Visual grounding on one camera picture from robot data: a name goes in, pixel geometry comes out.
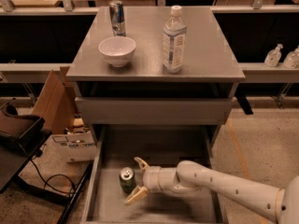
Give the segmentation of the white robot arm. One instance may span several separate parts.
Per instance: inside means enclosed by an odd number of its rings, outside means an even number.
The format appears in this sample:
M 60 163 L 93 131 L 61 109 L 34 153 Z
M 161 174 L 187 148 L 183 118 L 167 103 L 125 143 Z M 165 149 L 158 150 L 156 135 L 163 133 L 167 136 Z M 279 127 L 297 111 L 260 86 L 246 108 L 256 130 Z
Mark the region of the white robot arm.
M 210 189 L 276 224 L 299 224 L 299 177 L 285 189 L 214 171 L 193 161 L 181 161 L 175 168 L 150 166 L 135 158 L 142 172 L 142 186 L 126 198 L 131 205 L 151 193 L 187 197 Z

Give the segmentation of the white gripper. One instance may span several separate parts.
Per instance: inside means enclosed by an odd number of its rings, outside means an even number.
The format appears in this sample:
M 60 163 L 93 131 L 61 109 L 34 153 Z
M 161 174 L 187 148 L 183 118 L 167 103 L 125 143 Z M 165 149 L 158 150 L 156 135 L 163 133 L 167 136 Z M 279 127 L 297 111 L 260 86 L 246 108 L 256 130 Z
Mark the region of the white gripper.
M 169 192 L 178 191 L 178 176 L 176 168 L 162 168 L 160 166 L 149 166 L 143 159 L 134 157 L 143 173 L 142 187 L 136 186 L 131 194 L 125 199 L 125 205 L 132 205 L 146 198 L 149 192 Z

